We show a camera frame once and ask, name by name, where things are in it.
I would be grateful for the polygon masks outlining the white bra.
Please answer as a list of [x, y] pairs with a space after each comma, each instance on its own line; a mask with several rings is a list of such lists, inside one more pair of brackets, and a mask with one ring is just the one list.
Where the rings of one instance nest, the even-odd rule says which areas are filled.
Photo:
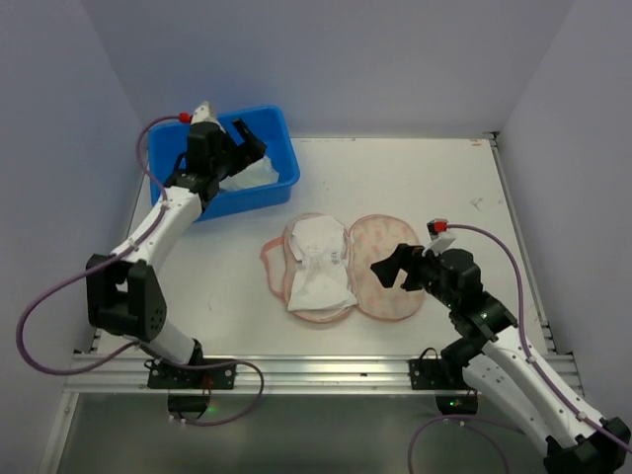
[[301, 218], [290, 226], [288, 246], [296, 261], [289, 311], [342, 310], [356, 305], [342, 223], [329, 215]]

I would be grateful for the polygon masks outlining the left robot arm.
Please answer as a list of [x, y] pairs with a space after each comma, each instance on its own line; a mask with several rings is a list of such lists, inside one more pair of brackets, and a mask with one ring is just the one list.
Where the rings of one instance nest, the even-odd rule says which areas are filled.
[[126, 242], [108, 256], [93, 255], [86, 266], [90, 324], [179, 369], [198, 370], [203, 351], [169, 321], [157, 274], [177, 240], [219, 194], [221, 182], [265, 156], [265, 142], [241, 118], [232, 125], [240, 142], [215, 119], [191, 123], [185, 151], [160, 184], [160, 199]]

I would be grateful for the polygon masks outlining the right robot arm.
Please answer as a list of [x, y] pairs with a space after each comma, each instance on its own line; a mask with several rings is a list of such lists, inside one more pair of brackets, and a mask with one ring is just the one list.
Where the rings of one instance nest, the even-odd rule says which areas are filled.
[[405, 273], [402, 289], [424, 290], [448, 309], [460, 337], [441, 351], [439, 366], [450, 379], [484, 393], [542, 447], [547, 472], [613, 473], [622, 467], [630, 429], [583, 400], [534, 349], [511, 311], [484, 289], [469, 252], [436, 255], [400, 244], [370, 268], [384, 287]]

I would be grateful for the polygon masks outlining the floral mesh laundry bag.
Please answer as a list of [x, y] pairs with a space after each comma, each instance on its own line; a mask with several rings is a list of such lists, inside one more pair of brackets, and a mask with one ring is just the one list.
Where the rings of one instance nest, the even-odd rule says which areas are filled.
[[422, 306], [424, 294], [402, 288], [407, 255], [419, 245], [410, 225], [373, 214], [347, 227], [322, 213], [293, 218], [260, 254], [268, 286], [293, 316], [313, 324], [354, 310], [399, 322]]

